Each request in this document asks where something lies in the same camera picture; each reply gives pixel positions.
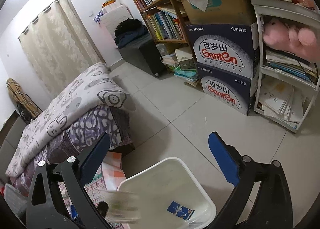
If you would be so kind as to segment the green white paper package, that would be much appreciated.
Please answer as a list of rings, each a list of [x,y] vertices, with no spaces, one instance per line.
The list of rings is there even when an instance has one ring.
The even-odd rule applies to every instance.
[[[103,202],[108,210],[105,219],[108,222],[131,224],[140,219],[139,194],[122,191],[104,191]]]

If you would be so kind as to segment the blue carton box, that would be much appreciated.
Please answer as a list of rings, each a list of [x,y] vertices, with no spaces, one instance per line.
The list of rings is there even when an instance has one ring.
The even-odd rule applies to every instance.
[[[171,202],[167,211],[183,220],[189,220],[195,212],[193,209],[189,209],[175,201]]]

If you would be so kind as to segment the white plastic trash bin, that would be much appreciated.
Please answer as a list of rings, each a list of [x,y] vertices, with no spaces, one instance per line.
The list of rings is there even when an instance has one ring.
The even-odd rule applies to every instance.
[[[119,191],[140,197],[140,219],[128,228],[206,228],[216,216],[216,206],[179,158],[163,159],[146,170],[124,180]],[[175,201],[195,212],[183,220],[167,211]]]

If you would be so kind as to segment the patterned striped tablecloth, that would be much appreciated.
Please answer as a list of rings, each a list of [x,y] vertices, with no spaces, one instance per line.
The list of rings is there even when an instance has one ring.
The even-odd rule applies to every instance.
[[[122,181],[126,179],[121,169],[121,153],[108,152],[104,161],[99,166],[93,180],[84,186],[85,191],[91,201],[98,207],[99,202],[103,201],[104,191],[116,191]],[[72,201],[68,195],[67,189],[63,182],[59,182],[60,192],[63,201],[67,207],[69,216],[75,218],[76,211],[72,207]],[[112,228],[128,228],[118,223],[111,223]]]

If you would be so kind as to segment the grey bed headboard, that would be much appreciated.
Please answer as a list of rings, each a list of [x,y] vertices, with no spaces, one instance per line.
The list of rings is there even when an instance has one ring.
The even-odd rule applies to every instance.
[[[26,123],[18,113],[14,111],[1,129],[0,176],[2,184],[10,183],[10,179],[5,175],[5,172],[15,154],[25,127]]]

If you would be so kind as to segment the ganten water box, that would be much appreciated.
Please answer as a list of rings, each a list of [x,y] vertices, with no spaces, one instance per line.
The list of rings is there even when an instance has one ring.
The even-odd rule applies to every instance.
[[[197,63],[196,67],[205,93],[241,114],[248,115],[257,91],[257,74],[250,79],[202,63]]]
[[[188,25],[186,32],[197,62],[235,73],[255,76],[258,64],[258,25]]]

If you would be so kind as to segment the plaid garment on rack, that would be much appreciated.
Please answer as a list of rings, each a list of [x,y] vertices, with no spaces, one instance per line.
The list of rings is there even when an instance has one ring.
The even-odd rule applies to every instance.
[[[23,91],[19,83],[14,79],[8,78],[6,86],[9,92],[9,96],[16,104],[18,113],[21,118],[29,124],[32,120],[35,120],[41,113],[42,110],[38,107],[33,100]]]

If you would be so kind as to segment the cream lace curtain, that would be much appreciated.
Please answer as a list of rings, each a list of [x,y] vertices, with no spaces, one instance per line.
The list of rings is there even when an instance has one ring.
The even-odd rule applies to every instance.
[[[70,0],[52,2],[18,39],[52,97],[84,70],[103,61]]]

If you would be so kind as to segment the upper Ganten water box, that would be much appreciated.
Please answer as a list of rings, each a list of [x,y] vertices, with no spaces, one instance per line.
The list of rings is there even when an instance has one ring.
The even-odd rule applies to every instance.
[[[197,62],[235,73],[255,76],[258,64],[258,25],[188,25],[186,32]]]

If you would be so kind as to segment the pink plush toy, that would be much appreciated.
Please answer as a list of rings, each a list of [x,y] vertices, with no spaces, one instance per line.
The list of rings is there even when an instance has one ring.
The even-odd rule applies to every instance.
[[[319,42],[315,32],[308,27],[289,26],[272,18],[263,26],[263,41],[274,50],[289,52],[310,62],[319,62]]]

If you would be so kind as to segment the black storage bench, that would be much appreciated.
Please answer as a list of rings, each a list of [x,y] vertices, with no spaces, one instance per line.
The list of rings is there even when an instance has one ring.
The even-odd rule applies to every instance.
[[[159,77],[167,71],[150,34],[131,41],[123,48],[119,48],[118,51],[126,62],[152,76]]]

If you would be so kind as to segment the dark clothes pile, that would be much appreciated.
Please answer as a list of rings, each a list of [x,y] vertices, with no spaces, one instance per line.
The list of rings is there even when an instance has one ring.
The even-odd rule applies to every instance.
[[[114,42],[119,49],[125,47],[132,41],[148,34],[148,28],[138,19],[126,19],[120,22],[114,31]]]

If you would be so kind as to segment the white pink drawer cabinet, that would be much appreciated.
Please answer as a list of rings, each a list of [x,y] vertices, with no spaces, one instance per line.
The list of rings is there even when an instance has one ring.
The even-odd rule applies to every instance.
[[[127,20],[131,19],[132,15],[127,7],[117,0],[109,0],[110,4],[104,6],[95,16],[94,21],[106,28],[113,39],[116,38],[114,31],[117,26]]]

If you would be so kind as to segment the white metal shelf rack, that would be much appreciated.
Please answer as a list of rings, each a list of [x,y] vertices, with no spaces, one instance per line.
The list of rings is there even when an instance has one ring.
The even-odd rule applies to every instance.
[[[259,78],[254,110],[298,132],[319,94],[319,62],[269,48],[263,26],[272,18],[312,29],[319,42],[319,11],[313,0],[250,0],[257,17]]]

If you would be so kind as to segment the wooden bookshelf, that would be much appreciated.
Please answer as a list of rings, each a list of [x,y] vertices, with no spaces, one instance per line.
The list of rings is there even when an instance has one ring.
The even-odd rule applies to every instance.
[[[159,51],[189,46],[185,25],[189,23],[177,0],[133,0]]]

